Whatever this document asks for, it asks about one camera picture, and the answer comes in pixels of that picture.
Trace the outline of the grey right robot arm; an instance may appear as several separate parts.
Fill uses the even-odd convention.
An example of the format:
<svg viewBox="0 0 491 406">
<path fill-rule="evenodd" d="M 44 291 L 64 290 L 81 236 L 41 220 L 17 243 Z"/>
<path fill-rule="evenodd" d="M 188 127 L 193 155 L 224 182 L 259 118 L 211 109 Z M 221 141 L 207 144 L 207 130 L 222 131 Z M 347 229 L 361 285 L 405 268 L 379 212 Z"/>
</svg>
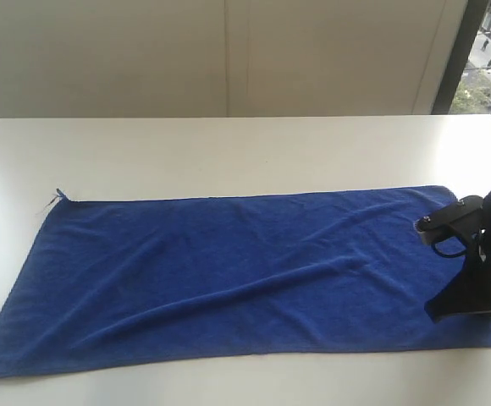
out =
<svg viewBox="0 0 491 406">
<path fill-rule="evenodd" d="M 415 228 L 436 255 L 464 258 L 461 270 L 425 304 L 430 319 L 491 316 L 491 191 L 433 211 L 417 220 Z"/>
</svg>

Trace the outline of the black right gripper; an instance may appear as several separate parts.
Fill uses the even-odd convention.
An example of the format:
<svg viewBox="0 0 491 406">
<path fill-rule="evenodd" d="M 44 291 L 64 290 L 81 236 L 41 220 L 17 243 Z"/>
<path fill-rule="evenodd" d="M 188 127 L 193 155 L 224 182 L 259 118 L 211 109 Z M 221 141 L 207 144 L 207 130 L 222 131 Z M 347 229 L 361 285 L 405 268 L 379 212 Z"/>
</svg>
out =
<svg viewBox="0 0 491 406">
<path fill-rule="evenodd" d="M 425 303 L 431 322 L 454 315 L 491 317 L 491 229 L 474 239 L 472 257 L 461 274 L 458 286 L 448 284 Z"/>
</svg>

